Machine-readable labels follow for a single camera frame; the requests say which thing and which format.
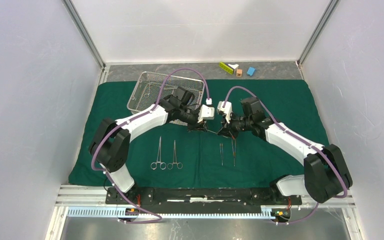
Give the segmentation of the blue small block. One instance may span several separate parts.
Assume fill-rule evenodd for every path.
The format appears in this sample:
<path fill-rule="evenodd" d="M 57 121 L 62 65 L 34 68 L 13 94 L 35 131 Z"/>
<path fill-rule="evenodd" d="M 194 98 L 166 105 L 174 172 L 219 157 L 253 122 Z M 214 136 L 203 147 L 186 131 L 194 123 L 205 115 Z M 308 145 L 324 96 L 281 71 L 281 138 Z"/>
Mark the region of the blue small block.
<path fill-rule="evenodd" d="M 256 69 L 254 67 L 249 67 L 246 74 L 249 76 L 249 77 L 252 77 L 254 74 L 255 74 L 255 71 Z"/>

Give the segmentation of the brown wooden cube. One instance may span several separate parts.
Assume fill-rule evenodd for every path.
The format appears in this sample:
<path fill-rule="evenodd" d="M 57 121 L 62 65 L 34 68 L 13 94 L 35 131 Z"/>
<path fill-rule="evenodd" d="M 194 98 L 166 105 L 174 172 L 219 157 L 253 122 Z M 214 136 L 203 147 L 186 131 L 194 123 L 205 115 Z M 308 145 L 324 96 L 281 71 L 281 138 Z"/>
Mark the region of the brown wooden cube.
<path fill-rule="evenodd" d="M 236 77 L 242 77 L 243 76 L 243 70 L 242 69 L 236 69 L 235 70 L 235 76 Z"/>

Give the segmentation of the pointed steel tweezers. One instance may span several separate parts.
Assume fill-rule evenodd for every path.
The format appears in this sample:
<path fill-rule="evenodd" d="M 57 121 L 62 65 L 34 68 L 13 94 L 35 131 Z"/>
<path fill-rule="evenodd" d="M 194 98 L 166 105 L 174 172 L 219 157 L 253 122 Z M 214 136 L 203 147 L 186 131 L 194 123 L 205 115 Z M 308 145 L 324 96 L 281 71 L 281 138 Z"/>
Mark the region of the pointed steel tweezers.
<path fill-rule="evenodd" d="M 236 156 L 237 156 L 237 140 L 231 139 L 231 147 L 232 147 L 232 157 L 233 157 L 233 166 L 236 166 Z"/>

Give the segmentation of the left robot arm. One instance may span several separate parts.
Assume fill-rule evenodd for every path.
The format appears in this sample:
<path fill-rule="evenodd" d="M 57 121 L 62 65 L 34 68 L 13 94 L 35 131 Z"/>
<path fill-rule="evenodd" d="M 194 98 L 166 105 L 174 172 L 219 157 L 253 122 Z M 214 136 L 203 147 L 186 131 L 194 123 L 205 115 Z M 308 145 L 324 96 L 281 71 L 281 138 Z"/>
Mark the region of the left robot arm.
<path fill-rule="evenodd" d="M 192 92 L 180 86 L 171 95 L 159 95 L 155 103 L 139 113 L 118 120 L 106 118 L 100 123 L 89 146 L 91 168 L 98 170 L 96 163 L 99 163 L 99 170 L 118 190 L 117 196 L 125 204 L 137 198 L 135 181 L 126 165 L 134 139 L 174 120 L 204 130 L 206 120 L 214 118 L 212 99 L 208 97 L 198 109 L 192 110 L 188 105 L 192 96 Z"/>

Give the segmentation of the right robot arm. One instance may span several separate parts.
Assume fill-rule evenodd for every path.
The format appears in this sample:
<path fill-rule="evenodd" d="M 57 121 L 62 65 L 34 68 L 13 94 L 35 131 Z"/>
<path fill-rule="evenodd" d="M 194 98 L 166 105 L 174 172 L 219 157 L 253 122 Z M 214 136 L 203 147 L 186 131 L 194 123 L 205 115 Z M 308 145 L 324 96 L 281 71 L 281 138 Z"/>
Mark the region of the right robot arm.
<path fill-rule="evenodd" d="M 353 180 L 337 145 L 322 145 L 299 135 L 266 112 L 255 96 L 243 99 L 241 107 L 243 114 L 237 115 L 231 102 L 218 103 L 217 113 L 222 116 L 218 135 L 234 140 L 241 132 L 251 132 L 303 166 L 303 174 L 284 175 L 271 183 L 268 196 L 273 203 L 282 204 L 294 195 L 310 196 L 320 204 L 347 196 Z"/>

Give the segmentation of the green surgical cloth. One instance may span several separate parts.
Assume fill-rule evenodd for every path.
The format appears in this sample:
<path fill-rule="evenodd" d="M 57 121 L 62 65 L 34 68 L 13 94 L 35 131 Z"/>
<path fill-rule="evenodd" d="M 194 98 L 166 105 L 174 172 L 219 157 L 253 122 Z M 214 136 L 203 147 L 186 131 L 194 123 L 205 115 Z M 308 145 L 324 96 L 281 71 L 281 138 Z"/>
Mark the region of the green surgical cloth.
<path fill-rule="evenodd" d="M 80 152 L 68 177 L 70 184 L 92 187 L 108 184 L 101 171 L 91 168 L 89 146 L 103 119 L 115 120 L 131 115 L 127 103 L 135 85 L 133 81 L 107 82 L 97 88 Z M 319 144 L 329 143 L 313 95 L 303 80 L 211 79 L 208 86 L 213 102 L 228 98 L 235 113 L 242 112 L 242 99 L 255 94 L 288 128 Z M 211 131 L 217 132 L 220 127 L 219 115 L 208 123 Z M 182 169 L 151 169 L 151 163 L 157 159 L 160 137 L 162 161 L 166 165 L 172 162 L 176 140 L 177 160 L 183 164 Z M 220 143 L 223 143 L 224 166 L 221 166 Z M 303 166 L 292 156 L 249 131 L 238 135 L 234 166 L 229 138 L 210 132 L 188 131 L 185 126 L 172 123 L 134 139 L 129 146 L 126 165 L 138 186 L 155 188 L 264 188 L 278 177 L 304 173 Z"/>

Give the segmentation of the metal mesh instrument tray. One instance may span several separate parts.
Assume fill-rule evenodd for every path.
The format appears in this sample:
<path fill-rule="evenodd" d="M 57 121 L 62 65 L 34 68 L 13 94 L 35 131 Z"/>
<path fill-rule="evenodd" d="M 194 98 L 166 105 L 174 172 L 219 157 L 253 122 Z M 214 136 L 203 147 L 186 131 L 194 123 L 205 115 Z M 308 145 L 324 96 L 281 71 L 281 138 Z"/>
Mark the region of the metal mesh instrument tray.
<path fill-rule="evenodd" d="M 127 103 L 127 108 L 132 114 L 144 111 L 156 102 L 160 87 L 166 77 L 167 76 L 162 73 L 142 72 Z M 215 110 L 212 102 L 207 102 L 207 99 L 204 98 L 206 90 L 204 81 L 201 79 L 172 75 L 165 82 L 161 92 L 161 98 L 174 94 L 178 87 L 183 87 L 192 93 L 191 100 L 186 104 L 188 109 L 191 111 L 197 110 L 198 115 L 204 120 L 214 118 Z"/>

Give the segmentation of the steel forceps with ring handles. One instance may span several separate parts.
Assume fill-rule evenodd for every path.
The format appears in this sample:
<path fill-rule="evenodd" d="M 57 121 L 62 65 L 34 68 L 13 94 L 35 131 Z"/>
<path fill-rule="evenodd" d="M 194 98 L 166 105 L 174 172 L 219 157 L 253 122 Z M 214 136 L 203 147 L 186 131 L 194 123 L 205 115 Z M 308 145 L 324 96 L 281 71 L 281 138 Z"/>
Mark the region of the steel forceps with ring handles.
<path fill-rule="evenodd" d="M 162 137 L 159 137 L 158 141 L 158 150 L 157 150 L 157 157 L 154 162 L 150 164 L 150 168 L 152 170 L 160 169 L 165 170 L 167 168 L 167 164 L 162 161 Z"/>

